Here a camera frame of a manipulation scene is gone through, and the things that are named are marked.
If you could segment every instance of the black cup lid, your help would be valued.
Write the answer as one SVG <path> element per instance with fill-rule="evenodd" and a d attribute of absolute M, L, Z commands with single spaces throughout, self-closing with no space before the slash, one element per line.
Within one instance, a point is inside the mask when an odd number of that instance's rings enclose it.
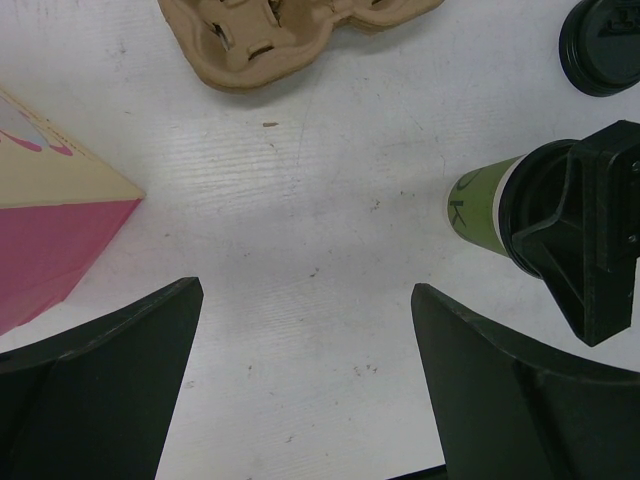
<path fill-rule="evenodd" d="M 640 82 L 640 0 L 583 0 L 560 35 L 565 74 L 594 97 L 614 95 Z"/>

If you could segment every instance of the cardboard cup holder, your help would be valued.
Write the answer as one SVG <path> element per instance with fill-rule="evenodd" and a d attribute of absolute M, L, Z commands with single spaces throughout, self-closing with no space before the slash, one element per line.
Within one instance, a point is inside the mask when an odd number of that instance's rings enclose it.
<path fill-rule="evenodd" d="M 443 0 L 159 0 L 198 76 L 222 90 L 264 86 L 313 62 L 334 28 L 400 25 Z"/>

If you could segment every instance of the green paper cup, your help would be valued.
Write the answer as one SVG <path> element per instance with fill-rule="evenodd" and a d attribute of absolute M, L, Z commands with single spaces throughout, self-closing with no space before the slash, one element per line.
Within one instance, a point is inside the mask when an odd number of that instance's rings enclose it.
<path fill-rule="evenodd" d="M 447 196 L 447 219 L 467 242 L 509 257 L 500 235 L 500 199 L 509 178 L 524 160 L 516 157 L 463 175 Z"/>

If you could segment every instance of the table surface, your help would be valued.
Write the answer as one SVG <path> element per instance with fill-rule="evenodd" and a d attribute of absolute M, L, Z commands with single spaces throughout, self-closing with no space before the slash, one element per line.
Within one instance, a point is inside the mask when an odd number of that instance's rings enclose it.
<path fill-rule="evenodd" d="M 453 236 L 456 175 L 640 120 L 575 90 L 576 0 L 448 0 L 237 96 L 197 79 L 154 0 L 12 0 L 0 82 L 148 192 L 22 346 L 188 275 L 206 293 L 158 478 L 384 479 L 443 462 L 409 299 L 429 282 L 583 357 L 640 370 L 640 323 L 589 349 L 542 282 Z M 263 123 L 277 122 L 265 128 Z"/>

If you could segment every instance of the pink box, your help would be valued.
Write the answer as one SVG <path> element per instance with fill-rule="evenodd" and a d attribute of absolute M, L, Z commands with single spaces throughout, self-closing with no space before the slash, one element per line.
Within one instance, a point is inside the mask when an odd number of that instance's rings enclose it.
<path fill-rule="evenodd" d="M 0 334 L 64 300 L 142 198 L 0 89 Z"/>

